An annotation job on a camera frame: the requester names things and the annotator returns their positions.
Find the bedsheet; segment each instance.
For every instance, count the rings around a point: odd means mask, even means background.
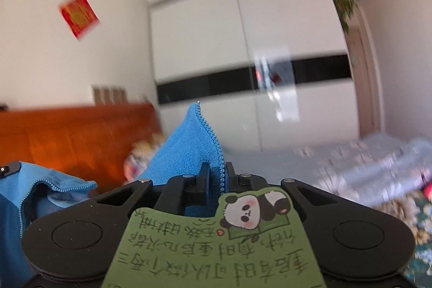
[[[420,189],[432,179],[432,143],[409,143],[375,133],[359,141],[286,151],[225,151],[236,173],[263,176],[270,184],[295,178],[366,206]]]

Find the panda sticker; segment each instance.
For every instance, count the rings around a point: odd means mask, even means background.
[[[220,225],[227,229],[230,239],[245,237],[243,241],[256,242],[260,233],[289,225],[291,202],[283,192],[271,190],[258,196],[229,194],[224,201]]]

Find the bed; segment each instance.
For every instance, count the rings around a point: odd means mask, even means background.
[[[263,176],[270,184],[284,178],[366,206],[375,206],[422,188],[432,180],[432,143],[403,142],[383,133],[360,141],[286,151],[225,151],[237,173]]]
[[[132,144],[159,132],[150,103],[0,112],[0,165],[39,164],[94,180],[103,193],[125,181]]]

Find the white wardrobe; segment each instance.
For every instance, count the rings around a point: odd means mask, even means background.
[[[172,0],[151,9],[164,132],[201,102],[224,148],[357,139],[347,47],[332,0]]]

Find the white wall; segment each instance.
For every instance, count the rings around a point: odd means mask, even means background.
[[[125,86],[156,103],[143,0],[88,0],[100,24],[77,40],[65,0],[0,0],[0,102],[11,107],[92,102],[90,85]]]
[[[432,136],[432,0],[370,0],[386,132]]]

